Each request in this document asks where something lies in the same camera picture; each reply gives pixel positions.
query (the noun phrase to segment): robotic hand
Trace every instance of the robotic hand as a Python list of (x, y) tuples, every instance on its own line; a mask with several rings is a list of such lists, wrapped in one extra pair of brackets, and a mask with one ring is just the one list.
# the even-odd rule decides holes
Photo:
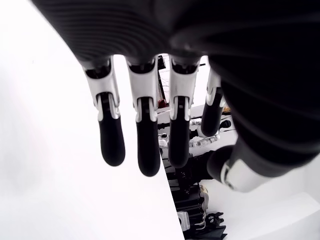
[[(125, 158), (113, 55), (126, 57), (136, 110), (138, 163), (160, 167), (157, 54), (170, 55), (169, 160), (189, 153), (190, 108), (201, 56), (210, 74), (201, 131), (213, 136), (224, 104), (238, 140), (215, 151), (212, 177), (247, 192), (310, 162), (320, 152), (320, 3), (312, 0), (33, 0), (70, 47), (98, 109), (101, 151)], [(278, 119), (288, 124), (279, 130)], [(304, 126), (314, 126), (303, 131)]]

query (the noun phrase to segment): white wall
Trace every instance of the white wall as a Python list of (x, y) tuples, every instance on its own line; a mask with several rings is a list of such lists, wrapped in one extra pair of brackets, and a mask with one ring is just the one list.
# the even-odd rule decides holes
[(305, 168), (305, 190), (320, 202), (320, 155)]
[(320, 211), (287, 227), (255, 238), (254, 240), (319, 240)]

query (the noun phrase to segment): black fingertip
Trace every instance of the black fingertip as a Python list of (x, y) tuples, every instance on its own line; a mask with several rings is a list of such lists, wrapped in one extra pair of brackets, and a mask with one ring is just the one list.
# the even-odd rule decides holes
[(184, 115), (170, 121), (168, 158), (176, 169), (183, 168), (188, 162), (189, 121), (185, 120)]
[(143, 118), (136, 123), (138, 138), (138, 164), (140, 171), (147, 177), (153, 177), (160, 169), (160, 151), (157, 121)]
[(211, 177), (221, 182), (221, 170), (225, 162), (230, 159), (233, 145), (223, 146), (214, 151), (208, 159), (206, 168)]
[(212, 105), (204, 104), (202, 120), (201, 120), (201, 132), (207, 136), (214, 136), (219, 130), (220, 119), (224, 107), (220, 107), (220, 102), (223, 97), (221, 87), (218, 87), (213, 100)]
[(99, 121), (102, 157), (107, 164), (116, 167), (126, 156), (125, 141), (121, 127), (121, 117), (111, 116), (108, 93), (101, 93), (103, 119)]

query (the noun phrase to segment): white surface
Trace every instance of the white surface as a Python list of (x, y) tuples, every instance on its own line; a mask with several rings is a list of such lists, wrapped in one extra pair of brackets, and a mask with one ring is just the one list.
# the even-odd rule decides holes
[(320, 203), (320, 155), (305, 167), (304, 180), (305, 190)]
[(287, 227), (252, 240), (319, 240), (320, 210)]
[(83, 70), (27, 1), (1, 2), (0, 55), (0, 239), (184, 239), (164, 169), (139, 171), (125, 59), (114, 57), (126, 158), (110, 167)]

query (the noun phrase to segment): robotic arm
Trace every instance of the robotic arm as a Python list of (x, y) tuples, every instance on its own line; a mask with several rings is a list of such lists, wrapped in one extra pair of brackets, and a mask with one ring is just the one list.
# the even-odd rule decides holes
[[(217, 132), (227, 102), (238, 133), (234, 146), (218, 149), (208, 160), (213, 178), (247, 192), (320, 152), (319, 2), (33, 2), (84, 69), (98, 110), (102, 156), (109, 165), (125, 159), (115, 54), (126, 57), (137, 112), (138, 163), (146, 176), (160, 167), (160, 53), (170, 55), (169, 160), (175, 168), (188, 160), (190, 108), (203, 55), (208, 55), (211, 70), (201, 131), (207, 137)], [(276, 127), (278, 118), (289, 121), (286, 128)], [(305, 125), (314, 129), (303, 131)]]

